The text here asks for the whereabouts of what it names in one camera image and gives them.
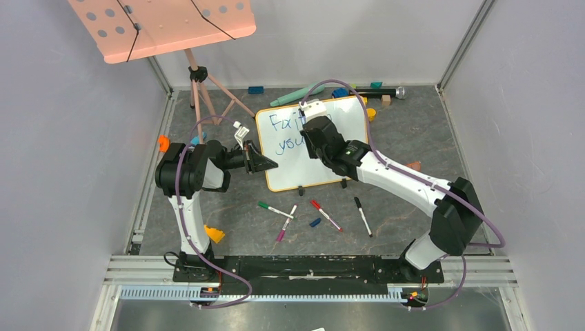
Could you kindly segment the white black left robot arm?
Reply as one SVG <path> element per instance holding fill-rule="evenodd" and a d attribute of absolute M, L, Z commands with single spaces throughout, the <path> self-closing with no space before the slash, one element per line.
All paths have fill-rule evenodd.
<path fill-rule="evenodd" d="M 155 170 L 155 183 L 171 202 L 179 225 L 181 250 L 176 269 L 190 270 L 200 281 L 212 279 L 217 271 L 204 227 L 201 193 L 226 192 L 231 170 L 242 168 L 254 174 L 277 167 L 251 140 L 230 150 L 217 140 L 195 146 L 169 144 Z"/>

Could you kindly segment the yellow framed whiteboard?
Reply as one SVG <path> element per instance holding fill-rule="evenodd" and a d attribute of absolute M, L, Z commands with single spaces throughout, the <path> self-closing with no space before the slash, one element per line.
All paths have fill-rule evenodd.
<path fill-rule="evenodd" d="M 347 140 L 366 142 L 366 117 L 356 97 L 323 101 L 326 116 Z M 281 192 L 336 183 L 342 180 L 319 159 L 311 159 L 305 139 L 300 134 L 306 120 L 298 106 L 283 106 L 260 110 L 256 116 L 261 153 L 277 163 L 266 171 L 269 190 Z"/>

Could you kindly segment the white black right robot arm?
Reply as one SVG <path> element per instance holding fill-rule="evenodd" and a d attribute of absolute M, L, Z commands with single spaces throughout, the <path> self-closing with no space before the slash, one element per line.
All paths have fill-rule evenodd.
<path fill-rule="evenodd" d="M 481 205 L 470 181 L 427 177 L 395 163 L 359 140 L 346 140 L 335 124 L 318 116 L 301 131 L 311 159 L 319 159 L 336 175 L 381 188 L 414 205 L 431 218 L 429 231 L 402 252 L 400 276 L 416 281 L 434 261 L 461 256 L 479 226 Z"/>

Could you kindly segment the blue marker cap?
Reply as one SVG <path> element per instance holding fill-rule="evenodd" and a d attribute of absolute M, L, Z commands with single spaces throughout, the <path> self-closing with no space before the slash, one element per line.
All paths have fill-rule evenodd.
<path fill-rule="evenodd" d="M 314 228 L 314 227 L 316 227 L 320 223 L 321 223 L 321 219 L 320 218 L 317 218 L 314 221 L 310 222 L 309 223 L 309 226 L 312 227 L 312 228 Z"/>

